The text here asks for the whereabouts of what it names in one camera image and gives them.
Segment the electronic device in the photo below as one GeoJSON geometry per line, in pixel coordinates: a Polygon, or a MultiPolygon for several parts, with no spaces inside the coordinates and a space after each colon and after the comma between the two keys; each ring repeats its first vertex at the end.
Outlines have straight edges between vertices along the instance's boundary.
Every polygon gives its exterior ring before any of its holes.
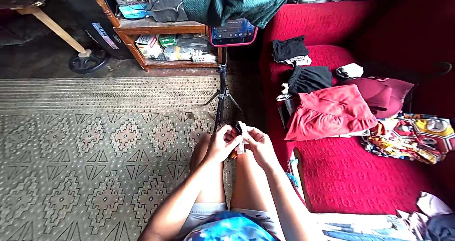
{"type": "Polygon", "coordinates": [[[157,22],[187,21],[182,0],[148,0],[148,9],[157,22]]]}
{"type": "Polygon", "coordinates": [[[64,0],[74,20],[96,41],[96,45],[118,59],[133,59],[128,47],[112,28],[112,23],[96,0],[64,0]]]}
{"type": "Polygon", "coordinates": [[[147,10],[147,0],[116,0],[118,9],[123,17],[127,19],[140,19],[149,17],[150,11],[147,10]]]}
{"type": "Polygon", "coordinates": [[[220,27],[210,27],[210,42],[213,46],[244,46],[256,39],[258,28],[247,19],[227,20],[220,27]]]}

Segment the green cloth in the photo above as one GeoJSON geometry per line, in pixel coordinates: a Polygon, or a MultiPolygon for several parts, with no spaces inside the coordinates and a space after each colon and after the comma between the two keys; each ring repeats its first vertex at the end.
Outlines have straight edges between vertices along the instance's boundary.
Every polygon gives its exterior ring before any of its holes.
{"type": "Polygon", "coordinates": [[[287,0],[182,0],[188,18],[219,27],[227,19],[245,18],[258,28],[267,22],[287,0]]]}

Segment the wooden shelf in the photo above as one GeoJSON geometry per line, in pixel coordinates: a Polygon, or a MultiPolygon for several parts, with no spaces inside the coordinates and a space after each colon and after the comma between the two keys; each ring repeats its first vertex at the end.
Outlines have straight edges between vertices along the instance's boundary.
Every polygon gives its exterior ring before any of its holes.
{"type": "MultiPolygon", "coordinates": [[[[96,2],[101,6],[111,21],[120,39],[146,71],[151,71],[152,68],[216,68],[218,66],[218,63],[193,63],[192,61],[164,62],[144,59],[134,43],[138,35],[141,34],[206,33],[206,25],[194,21],[158,23],[152,17],[133,21],[117,19],[104,0],[96,0],[96,2]]],[[[221,47],[218,48],[218,55],[218,60],[221,61],[221,47]]]]}
{"type": "Polygon", "coordinates": [[[144,59],[146,68],[216,68],[218,63],[194,63],[192,61],[155,61],[152,59],[144,59]]]}
{"type": "Polygon", "coordinates": [[[206,28],[206,25],[194,21],[159,23],[151,17],[133,21],[120,19],[119,21],[120,26],[114,29],[127,35],[205,33],[206,28]]]}

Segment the black speaker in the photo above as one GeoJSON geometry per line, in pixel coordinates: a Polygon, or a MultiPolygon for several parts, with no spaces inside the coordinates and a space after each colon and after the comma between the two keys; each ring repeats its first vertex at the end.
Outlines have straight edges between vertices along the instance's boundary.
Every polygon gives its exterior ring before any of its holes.
{"type": "MultiPolygon", "coordinates": [[[[133,58],[130,50],[117,35],[111,21],[107,18],[96,0],[63,1],[73,11],[75,20],[79,26],[85,29],[88,35],[106,52],[122,60],[133,58]]],[[[106,2],[108,5],[112,4],[112,0],[106,0],[106,2]]]]}

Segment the green box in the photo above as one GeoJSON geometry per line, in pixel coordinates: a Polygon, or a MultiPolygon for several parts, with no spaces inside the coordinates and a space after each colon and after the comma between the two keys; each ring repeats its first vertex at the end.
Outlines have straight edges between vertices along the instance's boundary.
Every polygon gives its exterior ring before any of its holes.
{"type": "Polygon", "coordinates": [[[175,46],[177,41],[175,41],[175,34],[160,34],[158,40],[162,47],[175,46]]]}

